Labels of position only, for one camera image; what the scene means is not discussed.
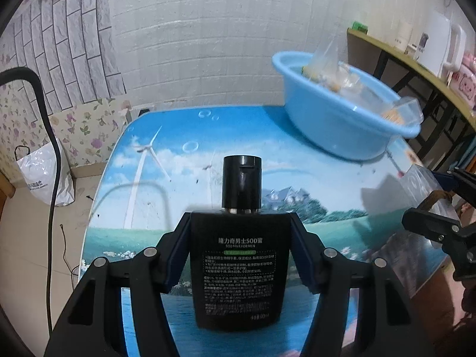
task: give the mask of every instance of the house illustration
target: house illustration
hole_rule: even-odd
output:
[[[298,191],[292,187],[281,190],[261,190],[261,205],[263,209],[278,209],[283,205],[293,205],[295,203],[305,203],[309,200],[309,193],[303,188]]]

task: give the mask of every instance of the clear plastic wrap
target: clear plastic wrap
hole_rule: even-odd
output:
[[[441,186],[432,172],[419,165],[413,164],[405,175],[400,179],[405,192],[408,195],[411,206],[418,205],[434,190],[441,190]],[[431,213],[458,220],[455,209],[448,200],[438,200],[430,209]]]
[[[338,54],[334,40],[328,44],[321,43],[309,64],[303,66],[302,75],[390,122],[406,126],[423,122],[423,113],[416,98],[406,96],[394,102],[384,100],[367,87],[348,64],[340,62]]]

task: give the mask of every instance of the wire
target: wire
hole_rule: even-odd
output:
[[[51,203],[49,205],[49,217],[48,217],[48,267],[46,275],[46,319],[48,321],[48,332],[51,335],[53,332],[53,325],[51,321],[51,264],[52,264],[52,242],[53,242],[53,216],[55,213],[56,193],[58,191],[58,185],[60,183],[60,170],[61,170],[61,155],[60,147],[56,141],[53,128],[48,119],[48,112],[46,111],[45,98],[43,96],[43,88],[38,75],[27,67],[15,67],[5,70],[0,73],[0,86],[13,80],[26,80],[29,82],[35,93],[35,97],[38,103],[38,109],[40,111],[41,121],[45,127],[46,134],[48,135],[53,150],[56,156],[56,176],[53,186],[53,192],[51,194]]]
[[[66,235],[64,234],[63,224],[60,224],[59,226],[61,228],[61,232],[63,233],[63,241],[64,241],[63,261],[66,264],[66,267],[68,268],[70,273],[72,273],[71,267],[70,267],[68,261],[66,260]]]
[[[70,276],[71,276],[71,288],[74,290],[74,281],[73,281],[73,276],[78,276],[79,274],[75,274],[74,271],[76,268],[79,267],[79,264],[75,268],[71,268],[70,264],[66,260],[66,235],[64,233],[64,227],[63,224],[60,224],[59,227],[61,228],[61,232],[63,233],[63,241],[64,241],[64,251],[63,251],[63,261],[66,264],[66,267],[70,271]]]
[[[79,276],[79,272],[77,274],[74,273],[75,269],[79,267],[79,264],[71,270],[71,287],[74,290],[74,282],[73,282],[73,276]]]

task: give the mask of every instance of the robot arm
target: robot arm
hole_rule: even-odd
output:
[[[305,286],[320,299],[302,357],[339,357],[351,288],[359,288],[355,355],[434,356],[409,298],[384,259],[363,263],[325,248],[291,214],[291,252]],[[96,258],[73,291],[55,325],[45,357],[127,357],[121,288],[129,287],[141,357],[179,357],[161,293],[179,281],[190,250],[190,214],[133,259]]]
[[[476,175],[455,168],[453,172],[433,172],[446,192],[454,191],[476,207]],[[476,223],[462,228],[461,223],[447,217],[427,212],[423,205],[407,210],[402,219],[403,227],[410,232],[439,242],[455,266],[456,281],[476,280]]]

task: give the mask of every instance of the tree illustration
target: tree illustration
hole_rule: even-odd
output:
[[[291,205],[285,204],[278,208],[279,212],[296,212],[303,223],[312,224],[321,221],[327,214],[321,203],[315,199],[307,200],[306,202],[293,203]]]
[[[329,213],[327,216],[321,219],[321,223],[325,223],[328,221],[340,221],[340,220],[347,220],[347,219],[355,219],[357,217],[367,216],[368,213],[365,211],[361,211],[359,209],[350,209],[348,211],[334,211]]]

